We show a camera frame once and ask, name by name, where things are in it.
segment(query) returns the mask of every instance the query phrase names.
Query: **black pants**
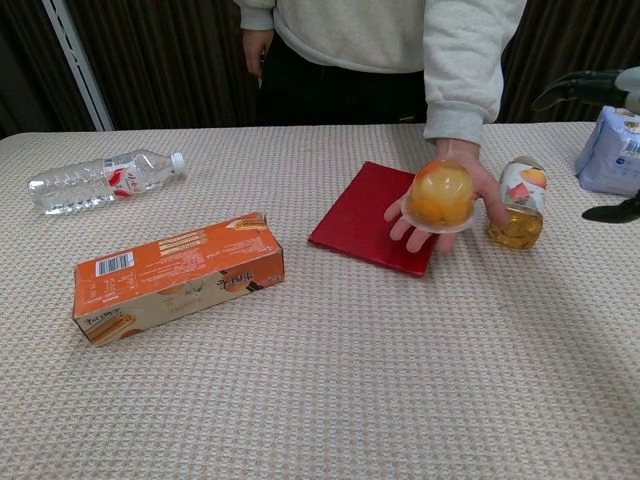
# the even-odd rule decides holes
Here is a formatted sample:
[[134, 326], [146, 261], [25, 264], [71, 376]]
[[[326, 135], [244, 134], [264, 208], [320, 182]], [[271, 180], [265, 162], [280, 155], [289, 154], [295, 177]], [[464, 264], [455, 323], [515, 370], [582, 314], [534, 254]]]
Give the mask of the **black pants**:
[[418, 123], [426, 120], [422, 72], [363, 73], [306, 61], [275, 35], [264, 59], [260, 125]]

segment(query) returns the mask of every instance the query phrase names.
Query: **bottle label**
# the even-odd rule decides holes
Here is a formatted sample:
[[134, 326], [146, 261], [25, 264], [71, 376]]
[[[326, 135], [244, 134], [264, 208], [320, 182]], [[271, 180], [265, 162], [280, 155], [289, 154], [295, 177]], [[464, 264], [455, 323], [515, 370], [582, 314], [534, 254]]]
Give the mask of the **bottle label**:
[[104, 172], [116, 197], [130, 197], [141, 192], [133, 162], [107, 159], [104, 161]]
[[524, 163], [505, 167], [500, 179], [500, 194], [507, 205], [522, 205], [544, 214], [544, 195], [547, 189], [545, 171]]

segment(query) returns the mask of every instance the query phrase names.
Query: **textured tablecloth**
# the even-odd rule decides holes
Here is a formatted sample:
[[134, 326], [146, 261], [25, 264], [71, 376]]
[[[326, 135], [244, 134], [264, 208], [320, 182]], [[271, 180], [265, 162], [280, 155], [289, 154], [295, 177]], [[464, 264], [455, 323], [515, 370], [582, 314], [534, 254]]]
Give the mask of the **textured tablecloth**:
[[[640, 222], [586, 222], [593, 124], [493, 125], [496, 175], [548, 170], [534, 250], [484, 223], [424, 279], [307, 236], [366, 160], [416, 171], [421, 126], [24, 134], [0, 142], [3, 478], [640, 478]], [[187, 176], [39, 215], [44, 169], [149, 148]], [[77, 262], [259, 210], [285, 283], [103, 348], [71, 319]]]

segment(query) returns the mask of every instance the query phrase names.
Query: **white sweatshirt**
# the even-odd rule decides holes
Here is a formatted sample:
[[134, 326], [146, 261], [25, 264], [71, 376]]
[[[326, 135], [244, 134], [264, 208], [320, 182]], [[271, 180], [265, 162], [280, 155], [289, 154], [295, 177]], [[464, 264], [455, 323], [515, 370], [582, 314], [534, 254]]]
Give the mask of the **white sweatshirt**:
[[275, 28], [307, 60], [351, 70], [424, 70], [426, 139], [481, 143], [503, 91], [501, 56], [526, 0], [235, 0], [241, 28]]

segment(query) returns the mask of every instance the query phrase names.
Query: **white pole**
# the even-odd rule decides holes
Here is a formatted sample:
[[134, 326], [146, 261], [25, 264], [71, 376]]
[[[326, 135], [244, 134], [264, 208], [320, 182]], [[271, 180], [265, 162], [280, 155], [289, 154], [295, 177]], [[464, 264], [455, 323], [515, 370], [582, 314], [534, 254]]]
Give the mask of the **white pole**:
[[113, 130], [109, 111], [87, 61], [82, 43], [78, 39], [65, 0], [42, 0], [42, 3], [47, 10], [51, 25], [56, 32], [95, 129], [97, 131]]

